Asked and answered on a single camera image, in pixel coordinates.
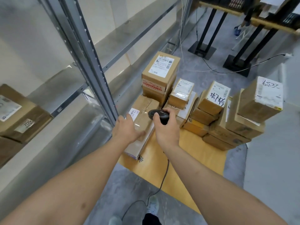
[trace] person's right hand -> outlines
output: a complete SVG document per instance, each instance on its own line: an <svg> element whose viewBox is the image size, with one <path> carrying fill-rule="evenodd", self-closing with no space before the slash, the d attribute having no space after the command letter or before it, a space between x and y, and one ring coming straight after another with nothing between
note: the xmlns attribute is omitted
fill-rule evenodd
<svg viewBox="0 0 300 225"><path fill-rule="evenodd" d="M172 149L179 145L179 126L176 122L175 111L170 108L164 108L170 114L167 125L160 122L159 114L155 113L153 117L156 140L163 151L168 148Z"/></svg>

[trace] metal shelving rack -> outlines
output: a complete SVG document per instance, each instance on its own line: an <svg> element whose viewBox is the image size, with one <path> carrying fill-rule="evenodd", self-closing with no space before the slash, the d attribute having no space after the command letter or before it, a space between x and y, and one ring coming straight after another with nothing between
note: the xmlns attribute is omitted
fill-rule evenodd
<svg viewBox="0 0 300 225"><path fill-rule="evenodd" d="M28 98L58 116L87 88L91 89L100 106L87 105L70 121L43 150L37 152L33 162L19 165L12 177L2 178L6 167L0 169L0 220L32 191L66 166L97 149L111 137L111 128L119 114L125 115L141 94L141 72L157 51L172 54L180 32L182 19L186 20L192 0L184 0L185 12L177 12L176 22L163 33L144 54L109 85L104 76L123 54L151 30L167 13L181 4L182 0L156 0L138 12L104 39L92 42L78 0L39 0L60 34L74 62L33 91ZM58 150L53 155L52 148ZM8 162L8 170L16 163ZM55 162L55 168L45 164ZM20 191L24 182L32 180Z"/></svg>

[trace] black pants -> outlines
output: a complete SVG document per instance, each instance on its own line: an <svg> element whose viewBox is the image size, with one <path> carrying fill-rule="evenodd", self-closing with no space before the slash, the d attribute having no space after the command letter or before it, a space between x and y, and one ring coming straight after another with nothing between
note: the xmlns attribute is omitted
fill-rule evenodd
<svg viewBox="0 0 300 225"><path fill-rule="evenodd" d="M161 225L157 216L147 213L143 219L142 225Z"/></svg>

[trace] gray floor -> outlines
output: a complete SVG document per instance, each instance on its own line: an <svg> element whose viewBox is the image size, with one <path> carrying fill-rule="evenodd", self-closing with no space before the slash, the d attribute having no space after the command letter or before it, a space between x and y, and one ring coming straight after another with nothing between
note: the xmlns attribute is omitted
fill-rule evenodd
<svg viewBox="0 0 300 225"><path fill-rule="evenodd" d="M203 19L198 23L199 38L210 11L211 10L208 10ZM209 42L222 14L223 13L219 11L216 13L204 43L207 44ZM233 27L238 23L239 19L237 17L228 15L213 43L217 51L207 63L211 68L217 68L219 72L229 72L227 69L222 68L222 65L228 54L236 54L236 51L231 51L231 48L236 43L235 36L233 35ZM236 73L220 74L213 71L199 72L209 70L209 68L200 57L187 52L188 48L195 41L196 29L194 29L182 43L184 58L179 66L178 77L194 82L194 90L197 93L201 93L202 90L208 88L213 80L216 80L230 87L230 94L233 95L240 88L248 86L251 80L254 79L255 69L251 70L248 78ZM182 57L181 49L176 50L174 55ZM224 177L240 187L243 187L244 184L246 155L246 145L241 145L230 150L227 154L224 168ZM155 186L117 164L102 196L86 220L85 225L108 224L108 220L112 215L122 216L132 202L136 200L146 200L148 194L156 190L157 188ZM157 195L160 201L158 217L162 224L206 224L201 215L168 194L161 191ZM123 224L141 224L145 212L146 207L142 202L134 204L126 214Z"/></svg>

